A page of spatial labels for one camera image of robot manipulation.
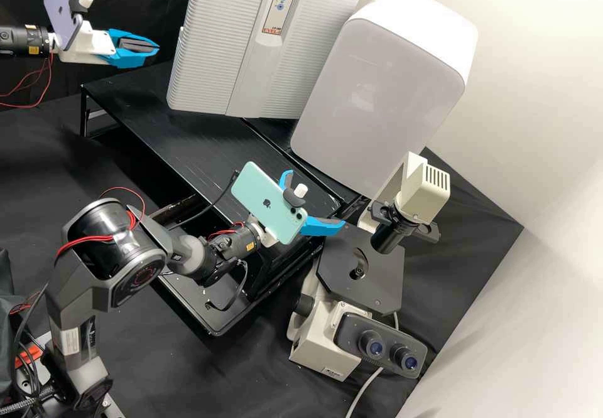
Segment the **red wire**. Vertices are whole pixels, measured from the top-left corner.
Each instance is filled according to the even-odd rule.
[[[143,204],[143,210],[142,210],[141,216],[144,215],[144,211],[146,209],[146,205],[144,203],[144,198],[138,192],[133,191],[132,189],[128,189],[128,188],[121,187],[121,186],[112,187],[112,188],[107,189],[102,194],[100,194],[99,198],[101,198],[107,192],[110,192],[112,190],[125,190],[125,191],[128,191],[128,192],[131,192],[132,194],[134,194],[138,198],[140,198],[140,201]],[[127,211],[127,213],[128,213],[128,217],[130,218],[129,229],[130,230],[134,230],[134,228],[136,228],[136,226],[138,225],[139,221],[136,220],[136,216],[134,216],[134,214],[132,212]],[[57,250],[57,254],[56,254],[55,258],[58,258],[59,256],[61,256],[66,250],[71,249],[74,245],[81,244],[82,242],[90,242],[90,241],[95,241],[95,242],[110,242],[110,241],[113,241],[113,236],[112,235],[94,235],[94,236],[84,236],[84,237],[80,237],[78,239],[74,239],[73,241],[69,241],[69,242],[63,244]]]
[[[219,236],[219,235],[221,235],[221,234],[232,234],[232,233],[236,233],[236,231],[235,231],[235,230],[221,230],[221,231],[218,231],[218,232],[216,232],[216,233],[211,233],[211,234],[210,234],[210,235],[207,237],[207,240],[210,240],[211,238],[216,237],[216,236]]]
[[[74,245],[81,244],[82,242],[88,241],[96,241],[96,242],[108,242],[112,241],[113,236],[110,235],[100,235],[100,236],[84,236],[78,239],[74,239],[73,241],[69,241],[66,244],[63,244],[58,250],[55,258],[61,256],[66,250],[71,249]]]
[[[40,98],[38,98],[38,100],[35,103],[19,105],[19,104],[7,104],[7,103],[0,102],[0,105],[5,106],[5,107],[11,107],[13,109],[32,109],[32,108],[40,105],[40,103],[44,99],[44,96],[46,95],[46,92],[48,91],[48,88],[50,87],[50,82],[52,81],[52,61],[53,61],[53,53],[50,53],[50,61],[48,62],[48,64],[49,64],[48,81],[46,83],[46,87],[44,87],[44,90],[42,90],[42,94],[40,95]]]
[[[15,93],[17,90],[24,90],[26,88],[31,87],[32,85],[34,85],[42,76],[42,73],[44,72],[44,70],[46,70],[47,68],[47,59],[44,59],[44,62],[42,63],[42,67],[39,70],[35,70],[32,71],[31,73],[27,73],[25,76],[23,76],[23,78],[17,83],[17,85],[15,85],[13,87],[13,89],[10,92],[7,92],[5,94],[0,94],[0,97],[4,98],[7,96],[12,95],[13,93]],[[21,84],[23,83],[23,81],[25,81],[29,76],[34,75],[34,74],[38,74],[38,77],[36,77],[31,83],[26,84],[24,86],[21,86]]]
[[[141,211],[141,213],[142,213],[141,214],[141,218],[143,217],[144,212],[146,211],[146,204],[144,203],[144,198],[138,192],[136,192],[136,191],[134,191],[132,189],[129,189],[129,188],[122,187],[122,186],[115,186],[115,187],[107,189],[105,192],[103,192],[102,194],[100,194],[99,198],[102,198],[103,195],[105,195],[107,192],[110,192],[112,190],[124,190],[124,191],[130,192],[131,194],[136,195],[140,199],[140,202],[143,204],[143,209]],[[130,228],[130,230],[134,230],[134,228],[136,228],[138,226],[138,224],[139,224],[139,221],[136,222],[134,224],[134,226],[132,228]]]

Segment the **white box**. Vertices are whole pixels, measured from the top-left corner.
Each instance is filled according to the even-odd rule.
[[[189,0],[168,88],[172,109],[300,117],[358,0]]]
[[[349,188],[379,196],[463,94],[476,43],[475,26],[433,0],[372,1],[341,29],[291,148]]]

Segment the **black cable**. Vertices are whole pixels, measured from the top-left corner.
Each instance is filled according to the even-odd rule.
[[[213,308],[218,311],[226,311],[232,306],[232,304],[234,304],[234,301],[237,299],[237,297],[239,297],[241,295],[241,291],[243,290],[243,287],[245,286],[245,282],[247,281],[247,262],[245,262],[243,260],[239,260],[239,264],[243,266],[243,269],[245,269],[245,275],[243,275],[243,280],[241,280],[241,283],[239,283],[239,287],[234,292],[231,299],[228,301],[228,303],[225,306],[223,306],[221,308],[214,305],[211,300],[208,300],[205,303],[206,308],[208,308],[208,309]]]
[[[19,342],[19,346],[25,351],[27,358],[29,358],[31,362],[30,366],[33,370],[35,381],[35,383],[31,386],[31,392],[34,393],[36,396],[40,396],[40,390],[42,386],[40,385],[40,377],[38,375],[38,367],[36,366],[36,361],[33,359],[33,355],[31,354],[30,350],[27,349],[27,346],[25,346],[22,342]]]
[[[11,381],[13,382],[13,386],[19,391],[19,393],[21,393],[21,395],[29,397],[29,398],[38,398],[38,395],[24,391],[17,384],[17,370],[14,367],[14,359],[19,354],[19,343],[21,342],[21,335],[23,334],[23,330],[25,330],[25,326],[27,325],[27,322],[30,320],[31,314],[36,309],[36,306],[38,305],[38,303],[40,303],[40,299],[44,295],[44,292],[46,291],[46,288],[48,287],[49,283],[50,283],[50,280],[46,282],[46,284],[42,287],[42,289],[40,289],[40,292],[38,293],[36,299],[31,304],[31,307],[29,308],[29,310],[27,310],[27,314],[25,315],[25,318],[23,318],[23,320],[21,321],[21,324],[19,325],[19,328],[17,329],[17,332],[15,332],[15,334],[14,334],[13,345],[11,347],[11,361],[12,361],[12,363],[11,363]]]
[[[234,183],[234,180],[237,179],[237,177],[239,176],[239,171],[235,170],[234,172],[232,172],[232,176],[231,176],[231,180],[228,182],[228,185],[222,190],[222,192],[220,192],[220,195],[218,195],[218,198],[216,198],[212,203],[210,203],[206,208],[204,208],[201,212],[198,212],[197,214],[195,214],[193,217],[189,217],[188,219],[183,220],[182,222],[176,223],[174,225],[172,225],[171,227],[168,228],[168,231],[172,231],[174,228],[178,228],[181,227],[182,225],[184,225],[185,223],[190,222],[191,220],[196,219],[197,217],[201,217],[203,214],[205,214],[206,212],[208,212],[210,209],[212,209],[215,204],[220,201],[220,199],[224,196],[224,194],[226,194],[226,192],[228,191],[228,189],[231,188],[232,184]]]
[[[33,391],[33,371],[28,366],[28,364],[25,363],[25,359],[21,356],[20,353],[17,354],[17,358],[20,360],[23,366],[23,374],[25,375],[27,382],[29,382],[29,384],[31,385],[31,391]]]
[[[46,349],[44,349],[44,348],[43,348],[43,347],[40,345],[40,343],[38,342],[38,340],[36,340],[36,338],[34,338],[34,336],[31,334],[31,332],[30,332],[29,330],[25,329],[25,330],[23,330],[23,333],[24,333],[25,335],[27,335],[27,337],[28,337],[28,338],[31,340],[31,342],[32,342],[32,343],[34,343],[34,344],[35,344],[35,345],[38,347],[38,349],[40,349],[40,350],[42,351],[42,353],[44,353],[44,351],[45,351]]]
[[[30,412],[31,410],[31,406],[29,406],[27,409],[25,409],[25,411],[23,412],[23,415],[21,415],[21,418],[25,418],[27,416],[27,414]]]

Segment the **white cylinder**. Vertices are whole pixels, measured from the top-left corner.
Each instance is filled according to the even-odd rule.
[[[94,0],[78,0],[78,2],[80,3],[80,5],[82,7],[84,7],[84,8],[90,8],[90,6],[94,2]]]
[[[308,186],[306,186],[303,183],[299,183],[297,185],[297,187],[295,188],[295,190],[293,190],[293,193],[295,194],[295,196],[299,197],[299,198],[303,198],[307,192],[308,192]]]

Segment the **control panel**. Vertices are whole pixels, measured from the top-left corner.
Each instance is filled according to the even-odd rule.
[[[410,335],[373,319],[345,313],[334,339],[344,351],[406,378],[417,378],[427,347]]]
[[[263,33],[272,35],[281,34],[292,2],[293,0],[272,0],[270,2],[270,9],[262,27]]]

